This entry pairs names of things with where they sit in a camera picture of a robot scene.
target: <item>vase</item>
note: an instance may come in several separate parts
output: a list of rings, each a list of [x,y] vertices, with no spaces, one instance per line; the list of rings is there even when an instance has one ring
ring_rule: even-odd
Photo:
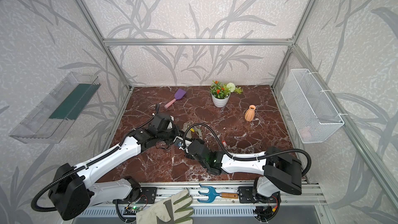
[[[226,105],[226,103],[228,102],[230,96],[231,96],[231,94],[228,95],[228,97],[226,97],[225,99],[217,99],[216,97],[214,97],[213,94],[211,95],[211,97],[212,97],[212,99],[213,99],[214,105],[215,105],[216,107],[220,107],[220,108],[221,108],[221,107],[225,107],[225,105]]]
[[[245,119],[247,121],[252,121],[254,118],[254,110],[256,109],[255,105],[250,105],[249,109],[246,111]]]

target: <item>green mat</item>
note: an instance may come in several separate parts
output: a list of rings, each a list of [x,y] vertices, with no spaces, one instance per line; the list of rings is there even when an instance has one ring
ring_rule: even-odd
[[[93,97],[100,84],[81,83],[73,89],[67,98],[55,109],[50,118],[76,120],[83,108]]]

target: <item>blue fork head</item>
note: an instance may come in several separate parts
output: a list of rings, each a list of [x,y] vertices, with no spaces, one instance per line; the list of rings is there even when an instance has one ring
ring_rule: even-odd
[[[214,189],[214,187],[212,187],[212,186],[204,186],[204,185],[201,185],[201,184],[199,184],[199,186],[201,188],[208,188],[209,189],[208,193],[203,193],[203,192],[199,191],[199,194],[206,195],[209,198],[207,200],[198,199],[198,202],[213,202],[214,199],[216,199],[217,196],[220,196],[220,193],[217,193],[216,190]]]

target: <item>pink spatula handle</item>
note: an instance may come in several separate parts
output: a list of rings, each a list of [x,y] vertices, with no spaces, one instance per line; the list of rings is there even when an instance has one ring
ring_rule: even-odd
[[[172,101],[168,102],[164,107],[167,109],[169,108],[174,102],[176,102],[176,99],[173,99]]]

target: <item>white flower pot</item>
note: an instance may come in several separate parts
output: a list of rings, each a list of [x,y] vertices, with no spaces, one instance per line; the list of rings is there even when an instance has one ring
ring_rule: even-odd
[[[231,94],[228,95],[228,97],[226,97],[225,99],[217,99],[216,97],[214,97],[214,95],[211,95],[214,105],[216,107],[220,107],[220,108],[221,107],[225,107],[225,105],[228,102],[230,96],[231,96]]]

